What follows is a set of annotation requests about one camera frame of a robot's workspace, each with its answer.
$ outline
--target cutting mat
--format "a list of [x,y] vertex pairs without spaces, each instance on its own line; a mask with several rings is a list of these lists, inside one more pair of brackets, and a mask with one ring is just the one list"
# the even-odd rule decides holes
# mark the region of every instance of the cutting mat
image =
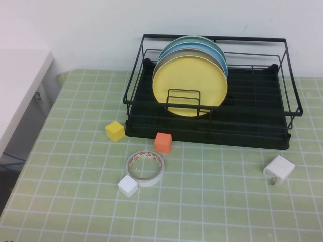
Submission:
[[[323,79],[296,79],[304,117],[288,150],[173,142],[162,181],[127,198],[117,187],[126,159],[154,150],[154,140],[105,135],[107,124],[127,119],[129,74],[60,76],[62,90],[1,215],[3,241],[323,241]],[[262,171],[277,155],[296,168],[271,186]]]

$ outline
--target white table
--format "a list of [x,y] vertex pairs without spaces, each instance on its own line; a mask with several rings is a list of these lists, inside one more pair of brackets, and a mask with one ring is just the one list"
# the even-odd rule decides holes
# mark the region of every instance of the white table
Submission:
[[52,60],[49,50],[0,49],[0,154]]

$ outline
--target plate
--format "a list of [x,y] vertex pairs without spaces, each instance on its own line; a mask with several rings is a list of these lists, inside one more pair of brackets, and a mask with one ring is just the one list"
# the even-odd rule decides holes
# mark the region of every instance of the plate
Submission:
[[[200,99],[200,105],[219,106],[227,93],[227,80],[213,62],[189,55],[164,63],[154,76],[152,89],[159,103],[166,103],[169,95],[168,103],[199,105]],[[180,116],[197,116],[196,109],[168,108],[168,111]],[[201,110],[199,115],[208,112]]]
[[163,54],[161,54],[159,59],[162,59],[165,55],[172,53],[176,50],[180,50],[180,49],[197,49],[197,50],[201,50],[205,53],[208,53],[209,55],[211,55],[213,58],[215,58],[220,63],[220,65],[222,66],[222,69],[224,70],[225,76],[226,77],[228,76],[227,63],[225,62],[223,57],[220,55],[220,53],[217,52],[212,47],[210,47],[206,44],[202,44],[202,43],[186,42],[186,43],[177,44],[175,46],[170,47]]
[[180,44],[180,43],[185,43],[185,42],[198,42],[198,43],[202,43],[202,44],[206,44],[212,48],[214,48],[216,51],[219,52],[219,54],[223,57],[224,61],[227,62],[226,57],[223,53],[223,51],[221,50],[220,47],[218,47],[217,44],[215,44],[213,41],[211,41],[208,38],[202,37],[202,36],[194,36],[194,35],[186,35],[183,37],[180,37],[178,39],[175,39],[174,41],[172,41],[171,43],[169,43],[160,53],[160,55],[162,55],[165,51],[167,51],[169,48]]
[[214,64],[216,64],[219,68],[221,68],[222,72],[224,73],[224,70],[222,69],[222,66],[217,61],[217,59],[213,58],[208,53],[205,53],[205,52],[203,52],[201,50],[197,50],[197,49],[180,49],[180,50],[175,50],[174,52],[171,52],[171,53],[165,55],[162,59],[160,59],[158,61],[155,69],[153,70],[152,78],[154,78],[156,72],[166,62],[170,61],[171,59],[181,57],[181,56],[187,56],[187,55],[193,55],[193,56],[198,56],[198,57],[202,57],[204,59],[207,59],[207,60],[213,62]]

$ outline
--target dish rack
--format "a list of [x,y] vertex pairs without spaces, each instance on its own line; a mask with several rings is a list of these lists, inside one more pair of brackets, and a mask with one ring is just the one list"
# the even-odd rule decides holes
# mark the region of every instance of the dish rack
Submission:
[[[226,55],[228,91],[223,103],[219,107],[158,103],[152,90],[154,67],[162,49],[182,36],[143,35],[123,97],[126,135],[154,139],[162,132],[176,141],[288,149],[288,130],[303,109],[286,40],[204,36]],[[197,117],[172,114],[169,107],[196,109]]]

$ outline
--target drip tray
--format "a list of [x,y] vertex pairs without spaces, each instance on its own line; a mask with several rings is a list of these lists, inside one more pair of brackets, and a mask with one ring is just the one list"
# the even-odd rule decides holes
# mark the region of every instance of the drip tray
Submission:
[[[143,61],[133,102],[156,103],[152,90],[155,63]],[[152,138],[157,132],[176,141],[287,149],[290,134],[276,64],[262,69],[228,68],[228,92],[222,105],[199,117],[181,117],[154,105],[131,105],[126,135]]]

